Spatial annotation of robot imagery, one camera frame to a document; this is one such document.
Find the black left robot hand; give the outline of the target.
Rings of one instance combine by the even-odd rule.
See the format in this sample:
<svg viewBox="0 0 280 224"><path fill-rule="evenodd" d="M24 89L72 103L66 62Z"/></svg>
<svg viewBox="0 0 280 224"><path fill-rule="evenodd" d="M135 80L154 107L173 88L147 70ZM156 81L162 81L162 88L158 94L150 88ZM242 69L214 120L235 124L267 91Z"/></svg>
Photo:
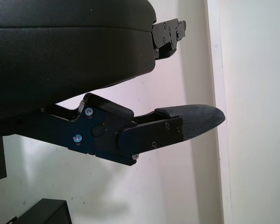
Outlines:
<svg viewBox="0 0 280 224"><path fill-rule="evenodd" d="M21 135L124 165L224 122L210 105L133 111L93 90L169 58L186 22L147 0L0 0L0 136Z"/></svg>

